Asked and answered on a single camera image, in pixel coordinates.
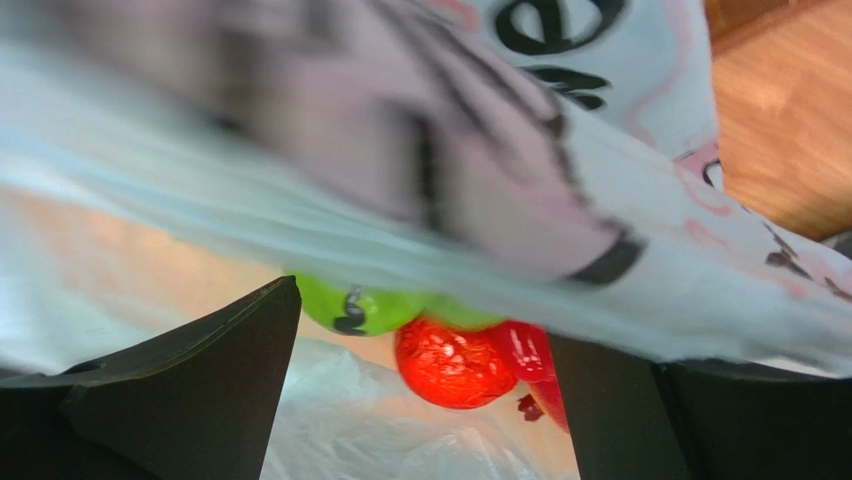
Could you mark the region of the green watermelon toy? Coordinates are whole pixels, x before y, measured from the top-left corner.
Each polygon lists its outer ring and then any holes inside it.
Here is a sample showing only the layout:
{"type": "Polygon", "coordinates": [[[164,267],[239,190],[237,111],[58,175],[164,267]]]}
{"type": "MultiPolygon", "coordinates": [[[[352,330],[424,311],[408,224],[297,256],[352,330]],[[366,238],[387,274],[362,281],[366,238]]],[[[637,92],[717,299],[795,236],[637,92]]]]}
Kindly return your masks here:
{"type": "Polygon", "coordinates": [[[317,324],[344,336],[373,337],[393,332],[418,317],[428,295],[357,284],[340,286],[294,272],[303,311],[317,324]]]}

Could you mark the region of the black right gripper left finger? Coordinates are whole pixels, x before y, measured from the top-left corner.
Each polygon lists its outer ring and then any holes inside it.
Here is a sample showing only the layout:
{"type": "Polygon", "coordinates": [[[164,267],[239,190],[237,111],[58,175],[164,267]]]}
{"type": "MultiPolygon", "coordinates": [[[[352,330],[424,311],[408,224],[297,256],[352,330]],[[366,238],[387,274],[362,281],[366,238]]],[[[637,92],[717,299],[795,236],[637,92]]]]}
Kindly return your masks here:
{"type": "Polygon", "coordinates": [[[301,309],[282,277],[58,375],[1,383],[5,479],[256,479],[301,309]]]}

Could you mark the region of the red apple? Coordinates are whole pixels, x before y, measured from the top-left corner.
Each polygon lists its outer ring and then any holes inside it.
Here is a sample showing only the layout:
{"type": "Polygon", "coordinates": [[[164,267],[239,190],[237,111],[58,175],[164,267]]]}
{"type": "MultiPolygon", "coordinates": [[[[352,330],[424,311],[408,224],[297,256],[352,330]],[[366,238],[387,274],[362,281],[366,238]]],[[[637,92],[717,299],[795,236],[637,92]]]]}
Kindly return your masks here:
{"type": "Polygon", "coordinates": [[[517,409],[527,422],[535,422],[543,416],[549,417],[561,430],[570,433],[559,383],[548,379],[528,383],[529,394],[518,401],[517,409]]]}

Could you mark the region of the light blue printed plastic bag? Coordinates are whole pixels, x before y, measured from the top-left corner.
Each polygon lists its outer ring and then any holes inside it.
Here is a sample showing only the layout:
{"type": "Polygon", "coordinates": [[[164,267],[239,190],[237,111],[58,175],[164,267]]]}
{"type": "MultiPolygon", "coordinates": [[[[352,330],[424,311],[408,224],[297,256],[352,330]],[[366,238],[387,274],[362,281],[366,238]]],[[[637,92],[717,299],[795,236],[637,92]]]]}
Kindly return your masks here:
{"type": "MultiPolygon", "coordinates": [[[[851,262],[722,191],[710,53],[698,1],[5,1],[1,366],[302,272],[851,383],[851,262]]],[[[433,405],[396,331],[301,298],[256,479],[584,479],[527,382],[433,405]]]]}

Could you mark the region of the green custard apple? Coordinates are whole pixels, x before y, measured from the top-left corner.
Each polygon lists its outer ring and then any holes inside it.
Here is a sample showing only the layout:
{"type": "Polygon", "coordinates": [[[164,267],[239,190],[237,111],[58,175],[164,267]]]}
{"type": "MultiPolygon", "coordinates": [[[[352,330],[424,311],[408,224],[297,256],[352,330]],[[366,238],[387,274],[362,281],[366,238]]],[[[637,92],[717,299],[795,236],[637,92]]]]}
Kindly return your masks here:
{"type": "Polygon", "coordinates": [[[502,316],[472,309],[444,295],[428,296],[424,314],[442,325],[462,331],[482,331],[505,320],[502,316]]]}

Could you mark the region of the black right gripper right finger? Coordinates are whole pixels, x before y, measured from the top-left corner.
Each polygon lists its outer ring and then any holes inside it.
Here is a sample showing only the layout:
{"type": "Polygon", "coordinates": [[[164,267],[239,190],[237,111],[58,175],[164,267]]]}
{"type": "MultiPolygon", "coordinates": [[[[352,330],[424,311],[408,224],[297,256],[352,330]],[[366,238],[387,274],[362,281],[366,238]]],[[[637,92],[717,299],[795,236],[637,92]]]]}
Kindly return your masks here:
{"type": "Polygon", "coordinates": [[[847,479],[851,383],[549,339],[584,479],[847,479]]]}

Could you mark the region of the orange red wrinkled fruit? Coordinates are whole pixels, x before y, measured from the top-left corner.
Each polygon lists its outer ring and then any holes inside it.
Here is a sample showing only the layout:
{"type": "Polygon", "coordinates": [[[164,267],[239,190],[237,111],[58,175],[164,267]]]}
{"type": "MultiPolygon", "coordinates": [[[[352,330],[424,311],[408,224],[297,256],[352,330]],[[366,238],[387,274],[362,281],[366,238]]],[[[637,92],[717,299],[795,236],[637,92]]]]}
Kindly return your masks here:
{"type": "Polygon", "coordinates": [[[485,332],[417,318],[395,332],[396,368],[423,400],[453,410],[484,407],[518,383],[485,332]]]}

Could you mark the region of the red bell pepper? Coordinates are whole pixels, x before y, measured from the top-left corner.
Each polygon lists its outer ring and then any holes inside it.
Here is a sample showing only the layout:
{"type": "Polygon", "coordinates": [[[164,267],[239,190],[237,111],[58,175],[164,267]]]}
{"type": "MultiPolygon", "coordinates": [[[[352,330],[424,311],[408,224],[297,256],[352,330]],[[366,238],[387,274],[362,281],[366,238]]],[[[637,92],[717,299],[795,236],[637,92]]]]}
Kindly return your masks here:
{"type": "Polygon", "coordinates": [[[542,328],[507,320],[490,328],[488,336],[519,380],[539,383],[556,378],[548,335],[542,328]]]}

